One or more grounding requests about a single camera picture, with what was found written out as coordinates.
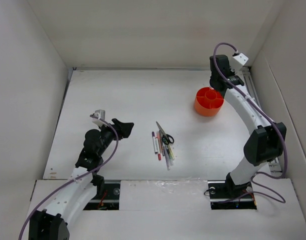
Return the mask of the purple-capped white marker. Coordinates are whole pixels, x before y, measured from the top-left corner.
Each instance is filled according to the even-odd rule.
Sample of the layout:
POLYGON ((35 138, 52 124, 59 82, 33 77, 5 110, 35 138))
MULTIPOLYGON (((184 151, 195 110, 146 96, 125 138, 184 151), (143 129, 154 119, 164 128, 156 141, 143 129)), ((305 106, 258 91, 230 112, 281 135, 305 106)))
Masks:
POLYGON ((156 142, 156 137, 155 137, 155 132, 154 131, 151 132, 151 136, 152 136, 152 143, 153 143, 154 153, 158 154, 159 150, 158 150, 158 146, 157 146, 157 142, 156 142))

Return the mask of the black-handled scissors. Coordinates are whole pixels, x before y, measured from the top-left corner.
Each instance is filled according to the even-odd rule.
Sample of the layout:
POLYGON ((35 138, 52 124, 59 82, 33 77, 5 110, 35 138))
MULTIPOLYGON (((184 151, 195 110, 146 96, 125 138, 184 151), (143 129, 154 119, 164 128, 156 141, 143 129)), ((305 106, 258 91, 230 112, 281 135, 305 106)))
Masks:
POLYGON ((174 138, 171 135, 167 134, 157 121, 156 121, 156 125, 157 125, 159 131, 161 132, 161 140, 162 140, 162 142, 165 145, 172 145, 172 144, 174 144, 174 142, 175 142, 174 138))

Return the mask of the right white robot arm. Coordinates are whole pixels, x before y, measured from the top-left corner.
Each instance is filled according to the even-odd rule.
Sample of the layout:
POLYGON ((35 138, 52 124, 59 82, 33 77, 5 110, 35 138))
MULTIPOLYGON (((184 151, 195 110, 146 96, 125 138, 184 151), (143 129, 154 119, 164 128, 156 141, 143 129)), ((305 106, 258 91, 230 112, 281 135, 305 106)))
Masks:
POLYGON ((245 83, 236 75, 226 55, 213 55, 210 60, 210 86, 220 93, 237 112, 249 132, 243 147, 244 157, 225 179, 224 191, 229 198, 238 198, 252 178, 266 163, 286 156, 284 123, 268 117, 250 96, 245 83))

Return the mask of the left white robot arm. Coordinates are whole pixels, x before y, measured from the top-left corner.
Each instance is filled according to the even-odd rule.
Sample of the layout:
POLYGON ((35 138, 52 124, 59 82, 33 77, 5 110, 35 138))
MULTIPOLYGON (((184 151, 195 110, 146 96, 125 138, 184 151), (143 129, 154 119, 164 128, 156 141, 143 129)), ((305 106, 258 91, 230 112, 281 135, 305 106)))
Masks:
POLYGON ((113 118, 112 123, 99 117, 93 118, 98 125, 84 136, 83 148, 78 156, 70 178, 37 206, 47 200, 43 209, 35 207, 27 217, 24 227, 28 227, 30 240, 68 240, 70 230, 85 206, 93 198, 104 194, 104 177, 98 171, 107 160, 102 155, 112 142, 127 139, 134 127, 132 122, 121 122, 113 118))

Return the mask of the orange round organizer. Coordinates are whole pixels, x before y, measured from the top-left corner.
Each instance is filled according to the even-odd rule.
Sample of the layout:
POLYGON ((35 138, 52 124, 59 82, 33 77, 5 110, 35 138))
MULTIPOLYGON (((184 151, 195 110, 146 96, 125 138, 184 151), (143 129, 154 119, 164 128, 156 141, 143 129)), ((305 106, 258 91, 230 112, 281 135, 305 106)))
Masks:
POLYGON ((194 100, 195 111, 204 117, 214 117, 224 104, 222 95, 211 87, 203 87, 196 93, 194 100))

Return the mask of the black thin pen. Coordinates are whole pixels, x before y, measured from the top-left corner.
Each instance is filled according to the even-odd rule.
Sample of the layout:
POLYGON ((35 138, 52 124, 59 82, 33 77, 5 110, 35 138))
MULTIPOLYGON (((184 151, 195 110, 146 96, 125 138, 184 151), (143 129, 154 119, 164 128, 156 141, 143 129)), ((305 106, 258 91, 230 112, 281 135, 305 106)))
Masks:
POLYGON ((159 133, 159 143, 160 143, 160 147, 161 147, 161 153, 165 157, 163 136, 162 136, 161 130, 159 130, 158 133, 159 133))

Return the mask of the yellow highlighter pen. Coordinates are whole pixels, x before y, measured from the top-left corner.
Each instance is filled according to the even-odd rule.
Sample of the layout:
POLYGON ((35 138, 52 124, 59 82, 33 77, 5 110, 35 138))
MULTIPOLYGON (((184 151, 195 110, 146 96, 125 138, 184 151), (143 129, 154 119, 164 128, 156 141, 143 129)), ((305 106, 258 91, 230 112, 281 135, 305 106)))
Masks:
POLYGON ((167 145, 167 149, 168 149, 170 158, 171 158, 172 160, 174 160, 174 159, 175 159, 175 158, 174 158, 174 154, 173 154, 172 148, 171 148, 171 146, 170 146, 169 144, 167 145))

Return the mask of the green-capped pen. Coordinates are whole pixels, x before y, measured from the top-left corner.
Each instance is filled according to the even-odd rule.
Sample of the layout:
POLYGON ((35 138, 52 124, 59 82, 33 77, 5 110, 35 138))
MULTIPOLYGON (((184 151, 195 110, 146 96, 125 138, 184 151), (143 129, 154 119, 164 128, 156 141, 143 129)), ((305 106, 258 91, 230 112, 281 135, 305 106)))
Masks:
POLYGON ((168 162, 169 162, 169 165, 172 166, 173 165, 173 162, 172 162, 172 159, 171 159, 171 155, 170 155, 170 152, 169 152, 169 149, 168 149, 168 146, 163 144, 163 147, 164 147, 164 150, 165 150, 165 155, 167 156, 168 158, 168 162))

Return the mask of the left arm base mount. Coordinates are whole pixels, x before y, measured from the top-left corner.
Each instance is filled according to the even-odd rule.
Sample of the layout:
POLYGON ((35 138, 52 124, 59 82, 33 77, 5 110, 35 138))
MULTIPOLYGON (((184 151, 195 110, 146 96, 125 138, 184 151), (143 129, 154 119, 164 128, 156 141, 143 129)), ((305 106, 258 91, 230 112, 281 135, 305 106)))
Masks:
POLYGON ((117 211, 120 205, 121 182, 105 182, 84 207, 84 211, 117 211))

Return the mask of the aluminium side rail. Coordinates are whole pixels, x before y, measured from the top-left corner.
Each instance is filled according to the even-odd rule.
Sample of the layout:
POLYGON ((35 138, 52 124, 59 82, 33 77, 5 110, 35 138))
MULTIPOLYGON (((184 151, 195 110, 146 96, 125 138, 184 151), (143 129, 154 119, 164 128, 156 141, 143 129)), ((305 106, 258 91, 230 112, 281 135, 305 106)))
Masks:
POLYGON ((248 67, 242 68, 241 71, 250 95, 255 98, 256 103, 272 119, 285 123, 285 103, 272 71, 252 71, 248 67))

